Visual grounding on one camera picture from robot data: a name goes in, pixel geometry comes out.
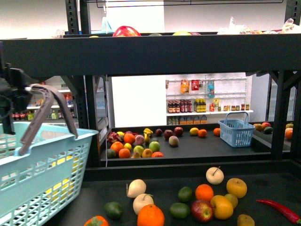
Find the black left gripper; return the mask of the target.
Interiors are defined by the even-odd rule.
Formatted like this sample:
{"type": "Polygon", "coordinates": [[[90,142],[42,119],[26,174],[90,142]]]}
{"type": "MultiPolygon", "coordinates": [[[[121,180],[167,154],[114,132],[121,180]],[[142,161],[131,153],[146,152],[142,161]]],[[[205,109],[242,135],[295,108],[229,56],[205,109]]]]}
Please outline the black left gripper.
{"type": "Polygon", "coordinates": [[[0,43],[0,122],[5,134],[14,135],[12,112],[22,112],[27,108],[31,94],[26,87],[38,81],[27,75],[22,69],[11,67],[4,62],[4,44],[0,43]]]}

